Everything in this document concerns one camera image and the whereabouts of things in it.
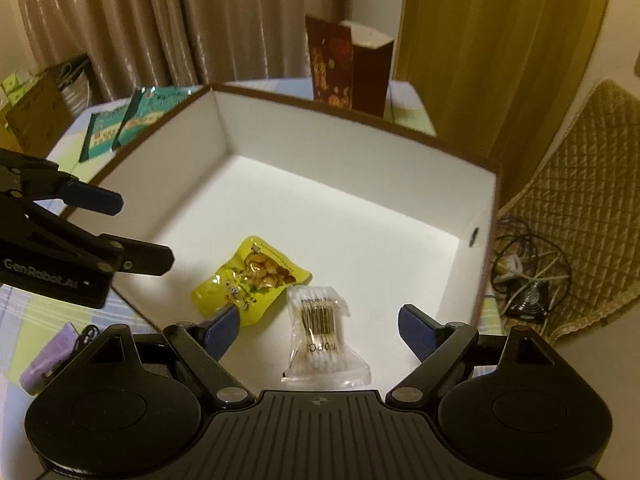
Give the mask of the purple cream tube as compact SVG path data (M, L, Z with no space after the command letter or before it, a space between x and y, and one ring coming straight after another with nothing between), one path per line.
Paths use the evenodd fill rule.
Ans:
M40 393L54 372L70 358L78 336L73 324L65 323L28 364L21 374L20 385L30 396Z

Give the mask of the yellow snack packet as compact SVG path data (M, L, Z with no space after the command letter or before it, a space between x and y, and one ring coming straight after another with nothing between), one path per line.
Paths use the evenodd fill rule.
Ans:
M240 326L257 324L290 286L310 281L311 273L258 236L242 241L234 255L191 292L204 318L225 306L235 306Z

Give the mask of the wooden cotton swab bag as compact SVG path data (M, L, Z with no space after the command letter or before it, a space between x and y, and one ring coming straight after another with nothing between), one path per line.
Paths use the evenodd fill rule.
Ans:
M340 390L370 384L369 364L346 344L346 301L331 287L291 287L286 293L291 351L281 382L294 389Z

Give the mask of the brown cardboard carton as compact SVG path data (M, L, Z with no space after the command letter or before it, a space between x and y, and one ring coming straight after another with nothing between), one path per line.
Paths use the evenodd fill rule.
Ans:
M6 120L22 151L40 158L50 154L74 122L70 109L50 75L42 76L10 108Z

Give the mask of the green packet front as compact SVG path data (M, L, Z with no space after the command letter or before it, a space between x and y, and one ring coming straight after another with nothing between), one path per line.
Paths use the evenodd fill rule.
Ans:
M111 151L116 133L122 126L129 105L114 110L93 113L89 119L84 144L79 155L80 162L96 158Z

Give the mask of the green packet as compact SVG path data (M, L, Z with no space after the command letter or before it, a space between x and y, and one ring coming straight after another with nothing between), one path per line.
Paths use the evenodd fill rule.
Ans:
M111 151L116 133L122 126L129 105L114 110L93 113L89 119L84 144L79 155L80 162L96 158Z
M132 96L122 118L112 149L118 150L137 139L138 135L186 100L200 87L141 87Z

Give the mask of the green packet rear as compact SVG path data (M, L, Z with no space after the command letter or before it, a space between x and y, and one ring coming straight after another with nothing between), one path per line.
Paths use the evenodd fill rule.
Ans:
M200 87L141 87L132 96L122 118L112 149L118 150L137 139L138 135L186 100Z

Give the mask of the beige curtain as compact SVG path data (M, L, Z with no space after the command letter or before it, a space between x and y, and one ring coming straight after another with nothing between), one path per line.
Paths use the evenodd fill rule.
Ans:
M303 77L305 18L349 0L17 0L36 62L88 55L107 99L142 86Z

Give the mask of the quilted tan chair cushion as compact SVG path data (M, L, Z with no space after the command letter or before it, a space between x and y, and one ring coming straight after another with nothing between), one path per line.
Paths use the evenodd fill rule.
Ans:
M639 100L611 79L503 207L562 249L572 284L539 333L549 344L639 301Z

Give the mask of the dark red gift bag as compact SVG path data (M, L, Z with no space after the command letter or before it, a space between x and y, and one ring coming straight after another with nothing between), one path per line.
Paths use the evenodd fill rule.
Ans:
M351 21L305 18L314 99L344 110L384 115L394 40Z

